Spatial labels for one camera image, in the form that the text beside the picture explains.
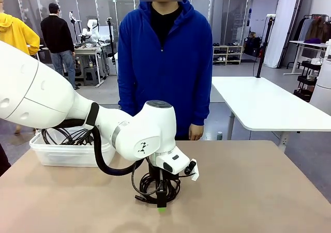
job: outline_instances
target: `hood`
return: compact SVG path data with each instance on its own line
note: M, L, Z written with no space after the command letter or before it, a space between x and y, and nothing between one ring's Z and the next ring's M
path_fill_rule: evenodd
M12 24L12 16L0 13L0 32L5 32Z
M179 15L179 17L177 18L177 20L175 21L176 25L182 24L188 18L194 15L194 8L190 4L189 0L182 0L181 2L178 3L183 10ZM152 6L152 2L140 2L139 4L139 11L148 20L148 22L151 22L151 6Z

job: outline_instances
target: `shoe rack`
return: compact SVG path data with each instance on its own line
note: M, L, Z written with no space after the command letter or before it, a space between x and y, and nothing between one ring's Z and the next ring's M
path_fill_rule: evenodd
M242 59L242 52L243 52L242 45L213 46L213 64L225 64L225 65L227 65L227 63L240 64ZM216 58L219 57L222 57L223 60L216 60Z

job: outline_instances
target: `person in yellow hoodie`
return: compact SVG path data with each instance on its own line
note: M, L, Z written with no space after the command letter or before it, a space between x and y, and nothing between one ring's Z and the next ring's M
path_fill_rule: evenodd
M10 44L28 55L35 55L39 50L39 36L21 20L4 13L3 4L4 0L0 0L0 41ZM21 127L17 125L15 134L20 134L20 132Z

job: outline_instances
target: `brown table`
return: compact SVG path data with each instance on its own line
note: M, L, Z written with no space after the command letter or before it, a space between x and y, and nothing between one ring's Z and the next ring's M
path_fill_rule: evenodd
M331 205L272 142L178 146L197 159L200 177L182 179L163 213L134 199L130 176L46 167L28 151L0 178L0 232L331 232ZM111 166L127 164L117 156ZM146 171L137 170L137 184Z

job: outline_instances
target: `blue jacket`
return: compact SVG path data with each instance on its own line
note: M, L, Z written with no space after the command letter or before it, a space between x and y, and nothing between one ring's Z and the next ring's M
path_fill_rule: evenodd
M209 114L213 38L206 18L188 0L164 46L151 27L151 2L141 2L119 27L119 105L137 114L148 100L163 100L176 112L177 136Z

